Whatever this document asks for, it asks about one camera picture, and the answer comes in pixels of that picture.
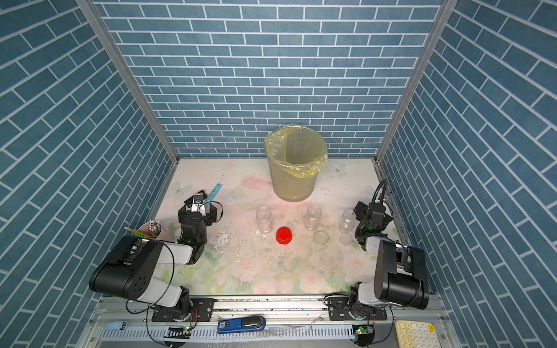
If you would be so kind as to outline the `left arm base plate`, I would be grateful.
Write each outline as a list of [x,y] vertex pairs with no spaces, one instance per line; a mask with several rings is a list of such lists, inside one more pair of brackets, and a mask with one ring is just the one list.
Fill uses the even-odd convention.
[[152,322],[181,323],[181,322],[209,322],[214,308],[213,298],[188,298],[179,300],[175,307],[157,305],[154,309]]

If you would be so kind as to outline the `white lidded rice jar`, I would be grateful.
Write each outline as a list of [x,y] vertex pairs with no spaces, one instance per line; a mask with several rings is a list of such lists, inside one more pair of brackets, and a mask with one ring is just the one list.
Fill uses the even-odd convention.
[[345,210],[342,213],[338,229],[341,233],[352,233],[356,227],[356,214],[353,210]]

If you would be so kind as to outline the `beige bin with yellow bag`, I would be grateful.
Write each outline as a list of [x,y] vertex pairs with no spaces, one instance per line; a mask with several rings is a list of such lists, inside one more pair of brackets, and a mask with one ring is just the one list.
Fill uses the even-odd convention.
[[317,176],[328,161],[322,135],[309,127],[291,124],[268,133],[264,145],[275,194],[288,202],[310,197]]

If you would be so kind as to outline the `red jar lid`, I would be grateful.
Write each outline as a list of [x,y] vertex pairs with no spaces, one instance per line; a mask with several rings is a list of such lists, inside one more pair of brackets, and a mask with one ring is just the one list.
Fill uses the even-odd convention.
[[292,241],[292,238],[292,231],[286,226],[283,226],[276,231],[276,241],[281,245],[288,245]]

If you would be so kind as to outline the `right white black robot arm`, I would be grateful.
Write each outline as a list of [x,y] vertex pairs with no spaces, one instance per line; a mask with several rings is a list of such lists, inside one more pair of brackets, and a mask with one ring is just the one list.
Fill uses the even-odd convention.
[[423,249],[390,239],[384,230],[393,217],[380,203],[359,202],[355,239],[362,250],[377,257],[371,281],[351,287],[348,308],[356,320],[370,319],[386,305],[424,310],[429,304],[428,270]]

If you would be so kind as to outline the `aluminium mounting rail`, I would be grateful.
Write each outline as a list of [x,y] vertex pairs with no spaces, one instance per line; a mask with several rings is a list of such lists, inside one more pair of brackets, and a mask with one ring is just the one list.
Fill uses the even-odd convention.
[[[191,296],[190,298],[213,298],[215,300],[213,314],[209,322],[216,323],[224,318],[240,318],[245,316],[263,316],[268,323],[329,323],[329,314],[323,303],[324,295],[242,295],[242,296]],[[129,324],[141,324],[151,319],[155,311],[143,311],[144,303],[127,302],[116,297],[104,297],[94,310],[91,324],[105,324],[110,321],[126,321]],[[415,320],[431,323],[443,323],[449,320],[439,296],[429,297],[425,310],[410,307],[387,305],[382,307],[387,313],[387,320],[393,314],[398,320]],[[386,320],[374,320],[371,323]]]

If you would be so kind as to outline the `clear rice jar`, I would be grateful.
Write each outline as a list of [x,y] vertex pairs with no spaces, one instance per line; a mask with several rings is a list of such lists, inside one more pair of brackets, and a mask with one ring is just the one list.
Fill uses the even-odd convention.
[[308,231],[315,231],[319,227],[322,210],[317,205],[311,205],[303,218],[303,225]]

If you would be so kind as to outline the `red lidded rice jar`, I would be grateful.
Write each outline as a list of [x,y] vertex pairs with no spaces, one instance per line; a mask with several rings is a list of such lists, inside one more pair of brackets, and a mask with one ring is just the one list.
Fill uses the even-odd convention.
[[255,213],[255,220],[260,233],[271,233],[273,229],[273,217],[272,212],[268,207],[259,207]]

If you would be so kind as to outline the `teal ruler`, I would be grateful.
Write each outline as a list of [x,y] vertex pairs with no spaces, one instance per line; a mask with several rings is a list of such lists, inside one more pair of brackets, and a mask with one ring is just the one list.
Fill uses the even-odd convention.
[[210,194],[204,200],[204,203],[212,202],[214,200],[214,198],[216,198],[216,196],[218,195],[218,193],[219,193],[219,191],[221,190],[222,187],[223,187],[223,184],[216,184],[214,189],[210,192]]

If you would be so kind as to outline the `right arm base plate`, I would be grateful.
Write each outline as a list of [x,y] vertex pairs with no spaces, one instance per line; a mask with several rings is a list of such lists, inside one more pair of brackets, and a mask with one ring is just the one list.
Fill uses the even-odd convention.
[[387,313],[384,308],[361,304],[344,294],[326,295],[323,298],[323,303],[331,321],[387,320]]

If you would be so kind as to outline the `yellow egg tray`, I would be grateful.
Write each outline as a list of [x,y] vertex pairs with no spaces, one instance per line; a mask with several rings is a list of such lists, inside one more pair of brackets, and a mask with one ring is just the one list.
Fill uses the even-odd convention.
[[427,322],[396,320],[399,348],[441,348],[436,328]]

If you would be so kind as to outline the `blue black handheld device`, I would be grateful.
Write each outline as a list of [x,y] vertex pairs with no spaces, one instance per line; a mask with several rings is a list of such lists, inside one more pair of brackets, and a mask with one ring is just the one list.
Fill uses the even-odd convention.
[[236,334],[257,332],[264,330],[266,320],[263,316],[248,316],[243,318],[219,320],[218,334]]

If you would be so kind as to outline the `pink pen holder cup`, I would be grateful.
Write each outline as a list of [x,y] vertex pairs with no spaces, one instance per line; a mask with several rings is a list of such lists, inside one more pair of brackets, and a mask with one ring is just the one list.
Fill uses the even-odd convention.
[[149,220],[137,229],[125,228],[126,231],[144,239],[156,239],[163,242],[175,242],[169,230],[159,220]]

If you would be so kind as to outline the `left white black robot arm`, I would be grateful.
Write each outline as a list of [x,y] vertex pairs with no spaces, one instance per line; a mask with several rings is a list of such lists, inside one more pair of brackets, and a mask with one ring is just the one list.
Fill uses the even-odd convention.
[[152,320],[199,320],[199,309],[186,287],[154,275],[158,265],[171,265],[171,278],[179,265],[194,265],[207,244],[207,227],[222,219],[219,202],[199,191],[178,211],[181,235],[177,242],[124,236],[91,275],[91,291],[146,303]]

